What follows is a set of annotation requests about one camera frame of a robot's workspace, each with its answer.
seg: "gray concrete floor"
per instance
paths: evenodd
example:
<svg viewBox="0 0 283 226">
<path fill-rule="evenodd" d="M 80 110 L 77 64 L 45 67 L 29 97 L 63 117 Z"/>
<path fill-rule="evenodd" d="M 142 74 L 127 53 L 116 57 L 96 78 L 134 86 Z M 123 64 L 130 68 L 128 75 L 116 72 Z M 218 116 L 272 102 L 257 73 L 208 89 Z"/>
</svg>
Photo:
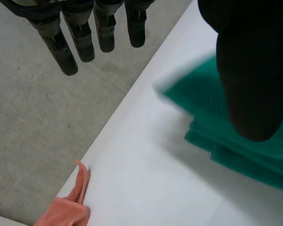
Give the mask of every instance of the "gray concrete floor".
<svg viewBox="0 0 283 226">
<path fill-rule="evenodd" d="M 116 48 L 65 76 L 33 27 L 0 4 L 0 216 L 28 225 L 45 211 L 191 0 L 156 0 L 144 47 L 130 46 L 124 7 Z"/>
</svg>

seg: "white table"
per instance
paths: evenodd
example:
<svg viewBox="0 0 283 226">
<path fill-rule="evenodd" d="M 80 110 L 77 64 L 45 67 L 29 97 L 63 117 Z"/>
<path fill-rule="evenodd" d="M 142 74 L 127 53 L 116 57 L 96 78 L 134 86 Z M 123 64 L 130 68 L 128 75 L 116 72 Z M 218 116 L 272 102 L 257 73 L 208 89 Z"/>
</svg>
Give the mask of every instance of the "white table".
<svg viewBox="0 0 283 226">
<path fill-rule="evenodd" d="M 82 159 L 92 172 L 88 225 L 283 226 L 283 192 L 184 141 L 190 119 L 153 90 L 154 80 L 215 44 L 193 1 Z M 69 194 L 76 174 L 58 196 Z"/>
</svg>

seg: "green towel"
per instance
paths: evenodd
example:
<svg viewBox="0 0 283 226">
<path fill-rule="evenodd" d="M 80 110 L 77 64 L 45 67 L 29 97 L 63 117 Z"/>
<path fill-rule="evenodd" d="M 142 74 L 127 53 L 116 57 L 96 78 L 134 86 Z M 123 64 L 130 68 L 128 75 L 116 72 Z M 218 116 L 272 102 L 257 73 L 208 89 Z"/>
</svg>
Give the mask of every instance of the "green towel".
<svg viewBox="0 0 283 226">
<path fill-rule="evenodd" d="M 210 151 L 212 160 L 283 189 L 283 123 L 266 142 L 240 137 L 229 120 L 215 56 L 160 92 L 194 116 L 186 140 Z"/>
</svg>

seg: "pink towel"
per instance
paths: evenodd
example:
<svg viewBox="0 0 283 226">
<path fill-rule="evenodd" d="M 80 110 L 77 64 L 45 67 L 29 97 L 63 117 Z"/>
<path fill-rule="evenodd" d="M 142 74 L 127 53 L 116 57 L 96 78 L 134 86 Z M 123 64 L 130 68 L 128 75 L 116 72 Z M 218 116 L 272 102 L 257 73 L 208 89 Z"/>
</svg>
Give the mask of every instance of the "pink towel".
<svg viewBox="0 0 283 226">
<path fill-rule="evenodd" d="M 84 206 L 83 199 L 89 182 L 89 173 L 80 162 L 75 187 L 68 197 L 56 197 L 46 212 L 35 222 L 34 226 L 86 226 L 90 211 Z"/>
</svg>

